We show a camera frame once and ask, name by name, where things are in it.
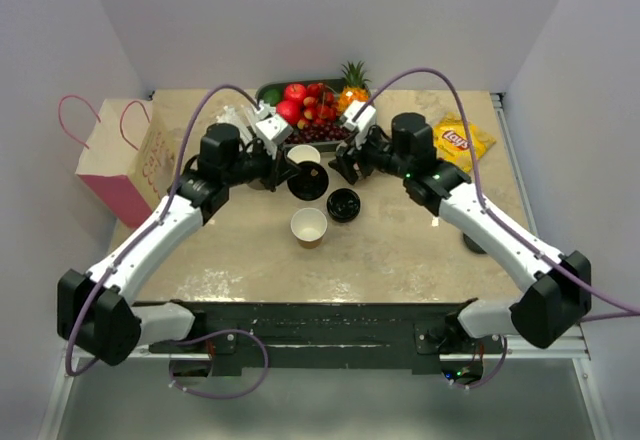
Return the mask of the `black coffee cup lid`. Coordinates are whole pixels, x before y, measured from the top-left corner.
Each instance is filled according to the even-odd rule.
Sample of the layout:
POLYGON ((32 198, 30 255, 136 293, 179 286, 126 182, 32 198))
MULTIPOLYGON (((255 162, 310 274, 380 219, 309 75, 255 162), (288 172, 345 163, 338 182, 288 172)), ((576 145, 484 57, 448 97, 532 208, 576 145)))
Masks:
POLYGON ((322 197, 329 187, 326 169, 313 161, 303 161, 298 166, 299 173, 287 180, 290 192, 303 201, 314 201, 322 197))

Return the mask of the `brown paper coffee cup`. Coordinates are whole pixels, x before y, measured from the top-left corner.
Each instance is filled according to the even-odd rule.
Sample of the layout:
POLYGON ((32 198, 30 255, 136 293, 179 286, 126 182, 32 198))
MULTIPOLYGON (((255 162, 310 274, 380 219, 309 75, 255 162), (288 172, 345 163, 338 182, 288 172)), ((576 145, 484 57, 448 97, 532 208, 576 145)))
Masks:
POLYGON ((319 246, 327 232, 328 221, 325 214, 316 208, 302 208, 295 212, 290 221, 291 233, 303 248, 319 246))

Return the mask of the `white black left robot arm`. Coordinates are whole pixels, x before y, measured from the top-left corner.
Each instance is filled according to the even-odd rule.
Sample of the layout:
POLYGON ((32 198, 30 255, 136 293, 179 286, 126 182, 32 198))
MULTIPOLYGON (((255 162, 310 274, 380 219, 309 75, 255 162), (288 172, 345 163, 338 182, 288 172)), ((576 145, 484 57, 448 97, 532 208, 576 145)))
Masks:
POLYGON ((273 191, 300 172, 284 151, 293 132, 285 120, 261 120, 253 132, 244 143, 232 124, 209 126, 198 154, 143 224, 87 272, 70 269, 61 277, 57 332, 67 342, 68 357, 79 347, 115 366, 141 345, 174 342, 185 352, 205 345, 207 328, 186 306, 134 302, 169 255, 227 203, 231 188, 260 182, 273 191))

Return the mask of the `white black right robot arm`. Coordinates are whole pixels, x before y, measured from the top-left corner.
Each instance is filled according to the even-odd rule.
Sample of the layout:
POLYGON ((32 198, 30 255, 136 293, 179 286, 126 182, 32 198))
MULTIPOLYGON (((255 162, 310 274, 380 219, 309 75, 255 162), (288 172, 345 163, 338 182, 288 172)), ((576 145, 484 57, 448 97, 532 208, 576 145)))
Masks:
POLYGON ((590 311, 590 261, 578 251, 566 255, 545 244, 478 197, 465 172, 438 158, 424 116, 395 116, 390 135, 379 127, 373 107, 345 113, 339 123, 349 137, 337 148, 331 168, 350 184, 373 171, 402 179, 416 204, 469 237, 522 293, 516 300, 466 301, 427 333, 437 348, 466 353, 483 337, 518 335, 546 349, 590 311))

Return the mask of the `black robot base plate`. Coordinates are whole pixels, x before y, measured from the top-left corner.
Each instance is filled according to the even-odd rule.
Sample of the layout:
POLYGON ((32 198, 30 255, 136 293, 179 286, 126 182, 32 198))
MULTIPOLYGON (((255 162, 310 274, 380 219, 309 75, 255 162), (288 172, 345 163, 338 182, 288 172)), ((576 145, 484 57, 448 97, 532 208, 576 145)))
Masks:
POLYGON ((244 368, 409 370, 438 374, 448 355, 462 368, 477 352, 498 354, 500 341, 447 340, 452 303, 188 302, 196 317, 188 346, 157 341, 153 354, 203 358, 211 340, 216 375, 244 368))

